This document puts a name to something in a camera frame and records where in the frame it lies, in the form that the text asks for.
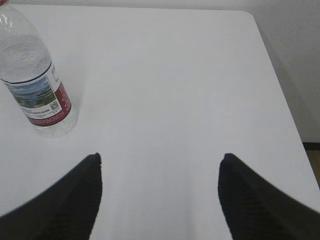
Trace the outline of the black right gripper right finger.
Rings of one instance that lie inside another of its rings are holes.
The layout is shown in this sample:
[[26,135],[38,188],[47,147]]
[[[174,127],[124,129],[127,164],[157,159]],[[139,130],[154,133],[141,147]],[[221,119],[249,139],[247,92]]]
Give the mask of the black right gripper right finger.
[[232,153],[219,165],[219,202],[234,240],[318,240],[320,214],[269,183]]

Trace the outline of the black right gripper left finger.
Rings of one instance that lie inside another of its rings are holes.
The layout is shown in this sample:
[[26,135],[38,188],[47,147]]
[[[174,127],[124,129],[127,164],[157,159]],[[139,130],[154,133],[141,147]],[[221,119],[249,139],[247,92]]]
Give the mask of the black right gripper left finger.
[[90,154],[44,192],[0,218],[2,240],[88,240],[99,212],[101,156]]

